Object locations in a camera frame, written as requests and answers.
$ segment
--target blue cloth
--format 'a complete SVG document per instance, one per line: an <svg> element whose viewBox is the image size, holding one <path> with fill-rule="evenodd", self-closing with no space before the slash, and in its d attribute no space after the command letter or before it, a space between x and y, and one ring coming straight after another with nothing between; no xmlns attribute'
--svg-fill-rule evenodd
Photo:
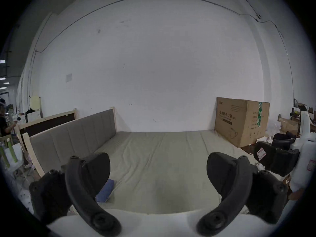
<svg viewBox="0 0 316 237"><path fill-rule="evenodd" d="M97 202L106 202L114 187L114 181L108 179L105 185L102 187L98 195L95 196Z"/></svg>

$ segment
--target mattress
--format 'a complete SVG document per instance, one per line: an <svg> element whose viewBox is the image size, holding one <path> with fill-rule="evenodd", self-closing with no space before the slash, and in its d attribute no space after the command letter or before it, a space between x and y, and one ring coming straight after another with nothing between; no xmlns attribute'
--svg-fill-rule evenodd
<svg viewBox="0 0 316 237"><path fill-rule="evenodd" d="M98 152L109 154L114 189L103 209L165 214L216 208L220 203L206 173L208 155L246 155L216 131L117 132Z"/></svg>

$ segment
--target cable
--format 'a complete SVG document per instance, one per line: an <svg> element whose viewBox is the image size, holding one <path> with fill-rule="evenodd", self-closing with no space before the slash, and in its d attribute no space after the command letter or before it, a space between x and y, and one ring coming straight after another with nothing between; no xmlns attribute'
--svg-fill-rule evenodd
<svg viewBox="0 0 316 237"><path fill-rule="evenodd" d="M100 9L105 8L105 7L107 7L107 6L113 5L113 4L118 3L118 2L123 2L123 1L127 1L127 0L118 0L118 1L116 1L116 2L109 3L109 4L107 4L107 5L104 5L104 6L100 7L100 8L97 8L97 9L95 9L95 10L93 10L93 11L91 11L91 12L85 14L85 15L83 15L82 17L78 18L76 21L72 22L72 23L71 23L69 26L67 26L64 30L62 30L55 38L53 38L53 39L48 43L48 45L47 45L42 51L37 51L37 50L35 50L35 53L42 53L42 52L44 52L45 49L46 49L60 34L62 34L65 30L67 30L70 26L72 26L73 24L75 24L76 22L78 22L79 20L81 20L82 18L84 18L84 17L86 17L86 16L88 16L88 15L90 15L90 14L96 12L97 10L100 10ZM236 12L236 11L230 9L230 8L227 8L227 7L223 6L223 5L217 4L217 3L215 3L215 2L211 2L211 1L207 1L207 0L199 0L199 1L207 2L207 3L213 4L213 5L222 7L222 8L224 8L224 9L226 9L226 10L231 11L232 13L235 13L235 14L239 15L239 16L250 16L250 17L252 17L253 19L255 19L255 20L256 20L257 22L259 22L259 23L265 23L265 22L268 22L268 21L269 21L269 20L268 20L268 21L265 21L265 22L260 22L260 21L258 21L258 19L256 19L255 17L253 17L253 16L250 15L250 14L240 14L240 13L238 13L238 12Z"/></svg>
<svg viewBox="0 0 316 237"><path fill-rule="evenodd" d="M253 9L253 11L255 12L256 16L260 19L261 18L261 15L259 15L256 10L252 7L252 5L250 4L250 2L248 2L248 0L246 0L247 3L250 5L250 7Z"/></svg>
<svg viewBox="0 0 316 237"><path fill-rule="evenodd" d="M34 65L34 60L35 60L36 53L42 53L42 52L44 52L44 51L46 50L46 48L47 48L60 34L62 34L65 30L67 30L70 26L72 26L73 24L75 24L76 22L78 22L79 20L81 20L82 18L84 18L84 17L86 17L86 16L88 16L88 15L90 15L90 14L96 12L97 10L100 10L100 9L105 8L105 7L107 7L107 6L113 5L113 4L118 3L118 2L123 2L123 1L127 1L127 0L118 0L118 1L115 1L115 2L112 2L112 3L109 3L109 4L107 4L107 5L101 6L100 8L97 8L97 9L95 9L95 10L93 10L93 11L91 11L91 12L85 14L85 15L83 15L82 17L78 18L76 21L72 22L72 23L71 23L69 26L67 26L64 30L62 30L56 37L54 37L42 51L37 51L37 50L35 49L35 50L33 51L33 54L34 54L34 52L35 52L35 55L34 55L34 59L33 59L32 69L33 69L33 65ZM215 3L215 2L211 2L211 1L208 1L208 0L199 0L199 1L207 2L207 3L213 4L213 5L219 6L219 7L221 7L221 8L226 9L226 10L229 10L229 11L231 11L232 13L235 13L235 14L237 14L237 15L239 15L239 16L250 16L250 17L253 18L256 22L259 22L259 23L271 22L271 23L276 27L276 29L277 29L277 31L278 31L278 33L279 33L279 35L280 35L280 38L281 38L281 40L282 40L282 43L283 43L283 45L284 45L284 49L285 49L286 55L287 55L287 57L288 57L288 62L289 62L289 65L290 65L291 76L292 76L292 88L293 88L293 99L294 99L293 75L292 75L292 68L291 68L290 60L289 60L288 52L287 52L287 50L286 50L286 48L285 48L284 41L283 41L283 39L282 39L283 35L282 35L281 31L278 29L278 27L275 25L275 23L274 23L273 21L271 21L271 20L266 20L266 21L263 21L263 22L262 22L262 21L259 21L258 19L256 19L254 16L252 16L252 15L250 15L250 14L240 14L240 13L238 13L238 12L236 12L236 11L230 9L230 8L227 8L227 7L223 6L223 5L217 4L217 3ZM256 16L257 16L258 18L261 18L261 16L255 11L255 9L254 9L252 6L251 6L251 8L254 10Z"/></svg>

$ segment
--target screw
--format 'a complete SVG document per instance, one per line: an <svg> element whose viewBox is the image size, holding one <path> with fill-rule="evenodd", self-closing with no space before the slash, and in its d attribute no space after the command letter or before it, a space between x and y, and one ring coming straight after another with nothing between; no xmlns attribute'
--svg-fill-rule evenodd
<svg viewBox="0 0 316 237"><path fill-rule="evenodd" d="M107 215L103 212L96 214L92 218L92 224L97 228L101 230L109 230L113 227L114 222L110 217L107 217Z"/></svg>
<svg viewBox="0 0 316 237"><path fill-rule="evenodd" d="M206 227L209 229L219 229L226 223L226 217L220 211L210 212L204 220Z"/></svg>

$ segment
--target wooden board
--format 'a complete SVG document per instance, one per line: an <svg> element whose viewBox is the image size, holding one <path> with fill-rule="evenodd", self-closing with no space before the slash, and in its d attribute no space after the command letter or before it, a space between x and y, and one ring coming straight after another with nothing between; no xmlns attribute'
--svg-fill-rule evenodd
<svg viewBox="0 0 316 237"><path fill-rule="evenodd" d="M64 124L75 119L77 119L77 109L65 113L59 113L45 118L39 118L29 123L17 124L14 128L15 134L20 140L23 152L27 154L27 149L24 143L24 139L22 137L23 133L27 132L29 136L33 136L35 134L38 134L39 132L45 131L49 128L53 128L55 126Z"/></svg>
<svg viewBox="0 0 316 237"><path fill-rule="evenodd" d="M37 157L35 155L35 152L34 152L33 147L31 145L30 137L29 137L27 132L23 134L23 140L25 142L25 146L26 146L27 152L28 152L28 154L29 154L29 156L30 156L30 158L32 160L32 163L34 164L38 174L41 177L44 176L45 172L42 169L42 167L41 167L41 165L40 165L40 163L39 163L39 161L38 161L38 159L37 159Z"/></svg>

